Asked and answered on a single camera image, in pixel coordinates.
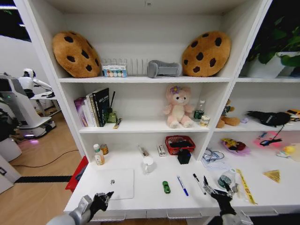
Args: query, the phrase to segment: cookie pillow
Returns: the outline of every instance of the cookie pillow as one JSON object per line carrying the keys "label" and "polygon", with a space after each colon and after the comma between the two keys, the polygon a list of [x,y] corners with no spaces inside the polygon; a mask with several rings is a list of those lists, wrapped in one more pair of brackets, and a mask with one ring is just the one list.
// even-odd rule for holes
{"label": "cookie pillow", "polygon": [[95,77],[101,70],[97,52],[87,39],[73,31],[56,34],[52,40],[57,62],[73,77]]}
{"label": "cookie pillow", "polygon": [[225,65],[231,48],[223,32],[211,31],[197,37],[182,54],[183,75],[212,76]]}

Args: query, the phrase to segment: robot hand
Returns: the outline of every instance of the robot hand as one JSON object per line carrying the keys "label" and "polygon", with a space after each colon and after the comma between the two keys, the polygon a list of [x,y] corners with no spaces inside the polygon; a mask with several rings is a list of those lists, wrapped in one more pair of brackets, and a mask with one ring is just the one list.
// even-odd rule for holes
{"label": "robot hand", "polygon": [[88,223],[98,210],[106,211],[113,191],[107,194],[97,193],[92,200],[88,195],[82,197],[78,207],[69,214],[54,217],[47,225],[84,225]]}

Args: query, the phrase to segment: small box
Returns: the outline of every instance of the small box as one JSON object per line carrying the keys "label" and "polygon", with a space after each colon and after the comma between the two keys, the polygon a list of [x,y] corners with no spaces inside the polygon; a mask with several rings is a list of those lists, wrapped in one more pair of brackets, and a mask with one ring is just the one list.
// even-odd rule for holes
{"label": "small box", "polygon": [[158,150],[158,154],[160,157],[164,157],[165,156],[165,149],[163,147],[162,144],[157,146],[157,150]]}
{"label": "small box", "polygon": [[177,157],[180,164],[188,164],[190,158],[191,158],[191,153],[189,152],[189,150],[180,149]]}

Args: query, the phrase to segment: green toy car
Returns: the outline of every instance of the green toy car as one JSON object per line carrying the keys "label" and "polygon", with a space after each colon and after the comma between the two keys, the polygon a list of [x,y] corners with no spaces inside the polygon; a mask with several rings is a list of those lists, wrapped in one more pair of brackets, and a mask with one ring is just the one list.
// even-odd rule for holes
{"label": "green toy car", "polygon": [[163,187],[166,194],[169,194],[171,192],[171,189],[167,181],[163,181]]}

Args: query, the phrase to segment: black marker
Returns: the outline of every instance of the black marker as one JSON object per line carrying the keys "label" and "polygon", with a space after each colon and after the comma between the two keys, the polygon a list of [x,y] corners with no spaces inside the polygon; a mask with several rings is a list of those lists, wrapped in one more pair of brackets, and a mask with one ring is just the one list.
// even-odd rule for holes
{"label": "black marker", "polygon": [[201,186],[201,183],[199,181],[199,179],[197,178],[196,174],[193,173],[193,176],[195,177],[197,183],[198,183],[198,186],[200,187],[200,189],[202,190],[203,194],[206,195],[206,192],[205,190],[203,189],[203,187]]}

